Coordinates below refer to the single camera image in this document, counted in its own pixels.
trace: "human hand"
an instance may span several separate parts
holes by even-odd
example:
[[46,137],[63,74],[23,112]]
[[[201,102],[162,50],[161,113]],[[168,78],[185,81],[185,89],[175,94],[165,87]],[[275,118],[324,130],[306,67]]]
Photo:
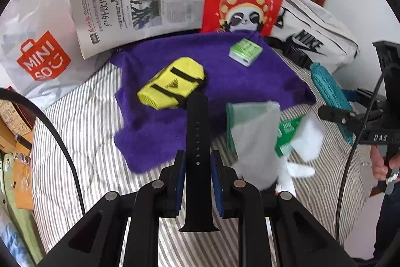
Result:
[[[388,168],[385,166],[385,161],[383,156],[380,155],[378,148],[375,145],[371,146],[370,156],[372,162],[372,174],[376,180],[385,181],[386,175],[388,173]],[[400,154],[397,153],[389,161],[389,167],[391,169],[400,167]]]

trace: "bed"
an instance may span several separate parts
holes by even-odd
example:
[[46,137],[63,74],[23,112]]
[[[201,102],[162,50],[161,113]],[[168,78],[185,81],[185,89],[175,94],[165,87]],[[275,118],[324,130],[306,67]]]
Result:
[[[309,85],[317,99],[312,107],[302,104],[283,111],[283,118],[295,118],[309,110],[317,112],[325,102],[314,87],[310,72],[284,57],[282,59]],[[108,191],[120,194],[138,191],[141,186],[157,179],[161,169],[172,163],[173,158],[147,173],[134,174],[115,147],[114,134],[123,126],[114,96],[121,85],[121,75],[121,70],[108,62],[83,85],[45,110],[75,163],[86,210]],[[311,178],[295,179],[294,184],[297,199],[334,235],[337,196],[351,147],[343,140],[337,125],[325,121],[323,124],[326,133],[321,153],[317,160],[309,163],[316,174]],[[213,140],[211,147],[220,151],[225,165],[231,165],[237,157],[227,152],[226,142],[225,135],[221,135]],[[48,252],[81,218],[81,210],[67,161],[52,135],[39,121],[34,130],[31,156],[35,216],[41,240]],[[301,162],[295,153],[289,160]],[[341,210],[341,241],[351,232],[373,186],[369,147],[358,146]],[[179,216],[176,219],[160,219],[159,266],[236,266],[237,221],[220,219],[215,207],[213,217],[221,232],[178,232],[185,221],[184,193]],[[276,265],[274,253],[272,259],[273,265]]]

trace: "white backpack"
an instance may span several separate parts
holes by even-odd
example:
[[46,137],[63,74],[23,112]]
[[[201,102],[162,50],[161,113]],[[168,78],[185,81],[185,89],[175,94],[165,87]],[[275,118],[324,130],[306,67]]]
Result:
[[291,44],[330,73],[350,64],[359,53],[349,29],[311,0],[283,0],[271,37],[284,42],[284,47]]

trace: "cartoon panda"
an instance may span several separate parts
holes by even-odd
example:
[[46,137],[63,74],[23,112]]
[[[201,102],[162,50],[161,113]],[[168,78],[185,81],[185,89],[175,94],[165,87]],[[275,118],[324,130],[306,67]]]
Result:
[[221,0],[219,25],[225,32],[252,30],[261,32],[268,20],[271,0]]

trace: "white cloth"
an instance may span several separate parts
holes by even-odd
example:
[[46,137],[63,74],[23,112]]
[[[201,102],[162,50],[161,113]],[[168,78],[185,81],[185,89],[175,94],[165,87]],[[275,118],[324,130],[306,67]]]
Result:
[[317,115],[310,111],[300,122],[290,141],[304,162],[315,160],[323,145],[325,127]]
[[279,159],[279,171],[277,177],[276,192],[288,191],[296,196],[296,189],[293,178],[308,178],[315,174],[315,169],[311,166],[288,162],[290,153]]

